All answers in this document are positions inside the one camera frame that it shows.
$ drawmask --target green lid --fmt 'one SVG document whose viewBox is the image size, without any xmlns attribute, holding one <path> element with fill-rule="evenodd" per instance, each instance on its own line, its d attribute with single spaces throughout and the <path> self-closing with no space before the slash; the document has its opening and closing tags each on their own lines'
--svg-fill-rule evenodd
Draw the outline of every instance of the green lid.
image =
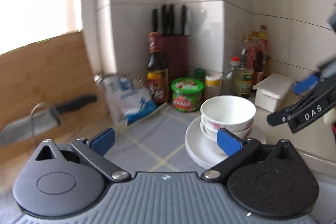
<svg viewBox="0 0 336 224">
<path fill-rule="evenodd" d="M 206 76 L 207 76 L 207 71 L 205 69 L 195 69 L 196 79 L 205 79 Z"/>
<path fill-rule="evenodd" d="M 204 84 L 194 78 L 182 77 L 171 83 L 171 89 L 176 93 L 190 95 L 202 92 Z"/>
</svg>

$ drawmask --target stack of plates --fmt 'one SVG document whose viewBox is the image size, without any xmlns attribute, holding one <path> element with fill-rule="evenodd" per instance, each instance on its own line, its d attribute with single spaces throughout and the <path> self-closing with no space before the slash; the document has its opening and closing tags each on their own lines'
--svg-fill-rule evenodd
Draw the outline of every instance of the stack of plates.
<svg viewBox="0 0 336 224">
<path fill-rule="evenodd" d="M 198 117 L 188 126 L 185 133 L 185 148 L 194 162 L 205 169 L 210 169 L 225 160 L 227 155 L 221 151 L 217 142 L 210 140 L 202 133 L 200 122 L 201 117 Z M 262 144 L 266 144 L 264 133 L 255 124 L 247 137 L 255 138 Z"/>
</svg>

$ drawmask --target wooden cutting board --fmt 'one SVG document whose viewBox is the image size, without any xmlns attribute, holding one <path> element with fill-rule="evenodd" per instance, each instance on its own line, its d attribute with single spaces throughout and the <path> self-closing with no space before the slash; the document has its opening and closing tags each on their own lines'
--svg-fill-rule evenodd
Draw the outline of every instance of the wooden cutting board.
<svg viewBox="0 0 336 224">
<path fill-rule="evenodd" d="M 39 102 L 59 104 L 85 94 L 98 95 L 96 103 L 62 115 L 71 128 L 108 114 L 104 96 L 93 80 L 82 32 L 65 34 L 0 55 L 0 130 L 30 114 Z M 71 131 L 61 125 L 39 135 L 36 142 Z M 0 147 L 0 163 L 33 148 L 32 140 Z"/>
</svg>

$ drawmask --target plastic bag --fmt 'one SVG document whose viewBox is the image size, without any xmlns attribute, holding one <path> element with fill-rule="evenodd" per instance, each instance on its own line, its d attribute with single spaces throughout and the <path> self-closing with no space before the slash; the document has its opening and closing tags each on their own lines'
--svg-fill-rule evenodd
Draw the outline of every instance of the plastic bag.
<svg viewBox="0 0 336 224">
<path fill-rule="evenodd" d="M 128 78 L 110 76 L 102 83 L 114 124 L 131 124 L 157 108 L 148 89 L 140 85 L 135 87 Z"/>
</svg>

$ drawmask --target black circular cap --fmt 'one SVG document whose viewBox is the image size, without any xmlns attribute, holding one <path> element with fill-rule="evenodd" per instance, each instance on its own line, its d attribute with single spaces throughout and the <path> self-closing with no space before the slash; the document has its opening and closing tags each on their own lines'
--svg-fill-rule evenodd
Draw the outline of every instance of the black circular cap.
<svg viewBox="0 0 336 224">
<path fill-rule="evenodd" d="M 319 194 L 307 167 L 289 160 L 243 166 L 231 174 L 227 189 L 249 212 L 280 219 L 309 213 Z"/>
</svg>

